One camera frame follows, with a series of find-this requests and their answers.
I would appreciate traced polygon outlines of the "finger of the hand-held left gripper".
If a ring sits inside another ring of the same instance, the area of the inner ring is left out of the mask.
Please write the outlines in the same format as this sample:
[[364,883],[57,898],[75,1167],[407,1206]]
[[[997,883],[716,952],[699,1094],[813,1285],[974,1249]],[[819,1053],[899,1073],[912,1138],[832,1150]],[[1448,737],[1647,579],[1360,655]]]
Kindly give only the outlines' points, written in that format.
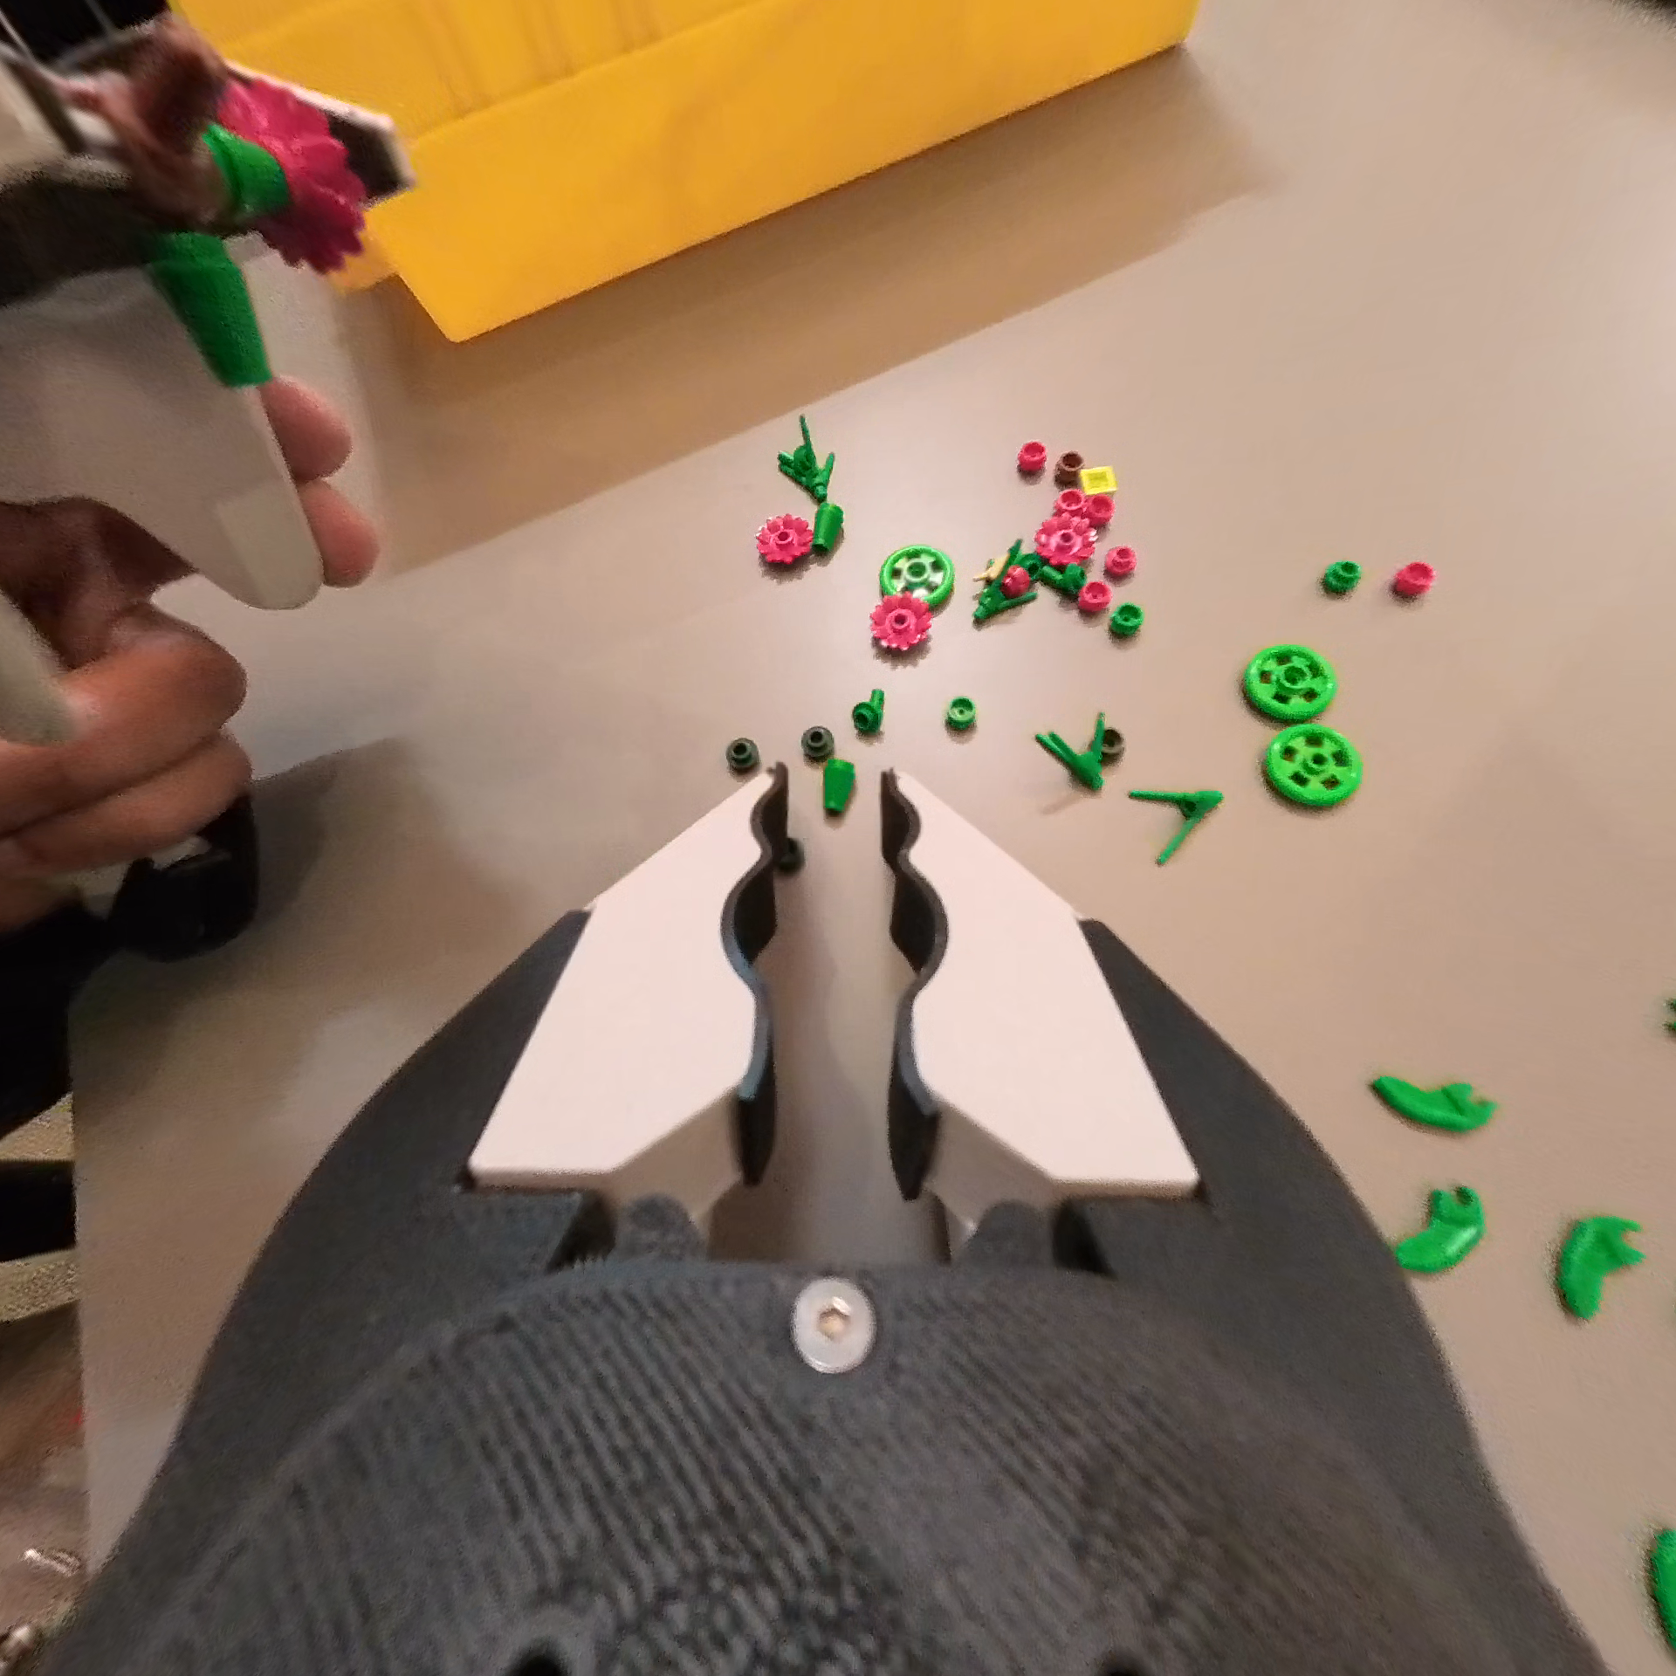
[[81,52],[42,64],[29,52],[3,52],[3,163],[97,160],[126,163],[113,126],[68,98],[73,85],[126,78],[136,52]]
[[366,199],[394,199],[415,187],[407,150],[392,117],[347,103],[315,103],[331,136],[347,150],[347,165]]

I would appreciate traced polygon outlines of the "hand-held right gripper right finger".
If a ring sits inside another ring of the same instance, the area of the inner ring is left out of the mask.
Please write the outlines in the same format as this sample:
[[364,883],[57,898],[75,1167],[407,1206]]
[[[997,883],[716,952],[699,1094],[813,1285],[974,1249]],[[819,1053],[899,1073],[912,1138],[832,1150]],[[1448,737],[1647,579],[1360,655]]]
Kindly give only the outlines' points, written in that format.
[[1102,975],[1093,927],[910,775],[880,784],[891,941],[888,1150],[951,1252],[999,1206],[1184,1201],[1201,1173]]

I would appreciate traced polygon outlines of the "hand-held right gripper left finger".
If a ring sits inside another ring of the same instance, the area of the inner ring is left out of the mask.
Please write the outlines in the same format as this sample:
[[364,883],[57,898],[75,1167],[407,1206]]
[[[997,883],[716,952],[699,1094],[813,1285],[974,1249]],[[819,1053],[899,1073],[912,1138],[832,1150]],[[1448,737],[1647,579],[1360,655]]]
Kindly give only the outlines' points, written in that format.
[[469,1176],[489,1190],[664,1197],[696,1225],[760,1184],[776,1136],[776,935],[788,770],[760,771],[589,906]]

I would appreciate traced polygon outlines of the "toy flower stem assembly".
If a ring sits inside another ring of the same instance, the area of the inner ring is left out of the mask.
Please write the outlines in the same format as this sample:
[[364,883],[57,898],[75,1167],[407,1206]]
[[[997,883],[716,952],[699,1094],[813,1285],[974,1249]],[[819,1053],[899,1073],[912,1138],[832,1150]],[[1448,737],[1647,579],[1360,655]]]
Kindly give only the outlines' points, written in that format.
[[232,237],[257,235],[323,276],[366,251],[367,189],[317,105],[237,76],[176,17],[123,66],[92,72],[67,102],[103,122],[144,204],[161,222],[146,271],[225,387],[273,380]]

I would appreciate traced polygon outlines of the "person's left hand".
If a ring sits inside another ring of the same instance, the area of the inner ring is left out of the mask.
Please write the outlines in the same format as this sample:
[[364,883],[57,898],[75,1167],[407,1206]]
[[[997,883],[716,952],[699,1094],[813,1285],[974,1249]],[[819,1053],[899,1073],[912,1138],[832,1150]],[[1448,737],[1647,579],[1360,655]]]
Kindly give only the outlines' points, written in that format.
[[68,902],[72,874],[184,845],[250,787],[229,727],[246,675],[157,595],[170,549],[99,507],[4,507],[3,585],[65,665],[68,743],[3,749],[3,932]]

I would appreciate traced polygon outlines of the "scattered green leaf pieces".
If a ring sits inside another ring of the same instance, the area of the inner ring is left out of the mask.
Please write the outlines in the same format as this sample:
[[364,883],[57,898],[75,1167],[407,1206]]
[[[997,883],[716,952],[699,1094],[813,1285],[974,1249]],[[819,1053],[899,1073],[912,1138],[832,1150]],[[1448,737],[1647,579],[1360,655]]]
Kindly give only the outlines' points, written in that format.
[[1490,1081],[1382,1074],[1380,1203],[1493,1467],[1611,1673],[1673,1673],[1673,998]]

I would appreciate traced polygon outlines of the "yellow plastic bin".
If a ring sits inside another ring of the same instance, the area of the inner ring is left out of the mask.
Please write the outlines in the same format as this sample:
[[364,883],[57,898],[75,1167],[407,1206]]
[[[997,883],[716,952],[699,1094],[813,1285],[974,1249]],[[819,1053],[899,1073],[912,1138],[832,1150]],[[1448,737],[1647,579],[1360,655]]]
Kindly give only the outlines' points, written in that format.
[[185,3],[394,119],[374,259],[452,342],[1181,47],[1196,3]]

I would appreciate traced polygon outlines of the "group of pink round studs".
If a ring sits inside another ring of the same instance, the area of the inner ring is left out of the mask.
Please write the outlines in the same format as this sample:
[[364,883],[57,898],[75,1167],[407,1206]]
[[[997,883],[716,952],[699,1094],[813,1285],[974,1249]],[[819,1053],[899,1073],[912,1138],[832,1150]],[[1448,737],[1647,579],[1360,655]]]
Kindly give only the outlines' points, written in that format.
[[1115,524],[1117,496],[1084,496],[1079,486],[1058,486],[1054,482],[1058,456],[1051,456],[1043,441],[1029,439],[1017,449],[1016,471],[1027,482],[1053,482],[1054,507],[1043,521],[1054,514],[1083,514],[1094,524],[1099,541],[1086,564],[1072,564],[1063,571],[1041,564],[1038,586],[1075,601],[1084,616],[1110,616],[1112,609],[1120,605],[1117,591],[1139,572],[1139,554],[1129,545],[1102,547]]

